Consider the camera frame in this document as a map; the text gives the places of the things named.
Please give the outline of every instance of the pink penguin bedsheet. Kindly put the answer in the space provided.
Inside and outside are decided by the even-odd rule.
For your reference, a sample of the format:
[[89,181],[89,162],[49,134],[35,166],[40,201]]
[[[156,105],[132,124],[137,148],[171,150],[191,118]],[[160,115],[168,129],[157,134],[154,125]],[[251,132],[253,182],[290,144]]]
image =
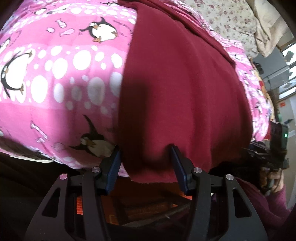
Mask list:
[[[180,1],[166,3],[193,13]],[[190,15],[236,61],[253,136],[262,140],[269,106],[241,44],[219,37],[196,12]],[[91,168],[110,156],[136,19],[134,9],[116,1],[25,0],[0,32],[1,151],[46,157],[74,169]],[[119,175],[128,176],[123,166]]]

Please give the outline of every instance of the red blanket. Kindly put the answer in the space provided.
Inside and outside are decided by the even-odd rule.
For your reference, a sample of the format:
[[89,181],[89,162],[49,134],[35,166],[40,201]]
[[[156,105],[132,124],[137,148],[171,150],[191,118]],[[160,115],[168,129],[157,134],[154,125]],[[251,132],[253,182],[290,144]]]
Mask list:
[[118,144],[131,179],[176,181],[169,144],[205,171],[238,158],[252,118],[222,46],[160,1],[118,2],[138,13],[119,106]]

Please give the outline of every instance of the metal screw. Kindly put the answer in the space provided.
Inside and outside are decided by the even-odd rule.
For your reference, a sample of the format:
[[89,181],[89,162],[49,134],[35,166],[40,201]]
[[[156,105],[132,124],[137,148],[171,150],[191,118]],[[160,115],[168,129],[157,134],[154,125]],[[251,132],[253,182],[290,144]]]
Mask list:
[[195,173],[201,173],[201,172],[202,172],[202,169],[199,168],[199,167],[195,167],[195,168],[193,168],[193,171],[194,171]]
[[99,167],[93,167],[92,168],[92,172],[94,172],[94,173],[97,173],[97,172],[99,172],[101,169],[99,168]]
[[61,174],[61,175],[59,176],[59,178],[60,178],[61,180],[65,180],[67,177],[68,177],[68,175],[67,175],[66,173],[63,173],[63,174]]
[[233,176],[232,176],[231,174],[227,174],[227,175],[226,175],[226,178],[227,178],[228,180],[230,180],[230,181],[233,180]]

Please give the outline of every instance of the penguin foot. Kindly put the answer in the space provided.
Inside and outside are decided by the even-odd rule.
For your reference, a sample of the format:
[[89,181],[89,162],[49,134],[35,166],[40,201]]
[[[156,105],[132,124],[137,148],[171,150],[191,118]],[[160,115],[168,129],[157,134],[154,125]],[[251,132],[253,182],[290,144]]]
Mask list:
[[112,34],[114,34],[116,37],[118,37],[118,33],[117,32],[112,32]]
[[22,84],[22,86],[20,88],[20,92],[23,94],[23,92],[24,92],[24,84]]
[[98,43],[101,43],[101,38],[95,38],[95,39],[93,39],[93,42],[98,42]]

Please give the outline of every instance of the penguin beak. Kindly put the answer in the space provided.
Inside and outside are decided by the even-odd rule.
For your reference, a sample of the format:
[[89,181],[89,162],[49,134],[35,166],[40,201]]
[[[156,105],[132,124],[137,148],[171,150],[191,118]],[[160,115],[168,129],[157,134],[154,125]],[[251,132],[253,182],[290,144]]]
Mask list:
[[96,144],[92,140],[86,140],[86,145],[89,147],[94,147]]

